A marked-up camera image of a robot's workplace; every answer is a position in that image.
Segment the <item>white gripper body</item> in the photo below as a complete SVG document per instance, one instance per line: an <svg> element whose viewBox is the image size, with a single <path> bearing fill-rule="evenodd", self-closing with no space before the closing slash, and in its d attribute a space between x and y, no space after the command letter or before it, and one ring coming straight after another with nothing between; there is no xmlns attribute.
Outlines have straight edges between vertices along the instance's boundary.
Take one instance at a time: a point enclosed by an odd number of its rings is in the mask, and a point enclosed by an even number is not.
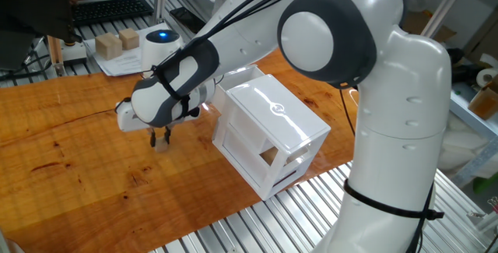
<svg viewBox="0 0 498 253"><path fill-rule="evenodd" d="M132 132L137 130L143 130L148 128L153 128L151 125L147 125L145 122L141 121L132 108L132 103L130 99L123 99L121 102L116 104L115 113L117 114L117 124L120 130L123 132ZM175 125L179 125L185 121L192 121L197 119L201 114L201 108L196 107L194 110L189 111L186 117L179 118L173 121L167 127L172 129Z"/></svg>

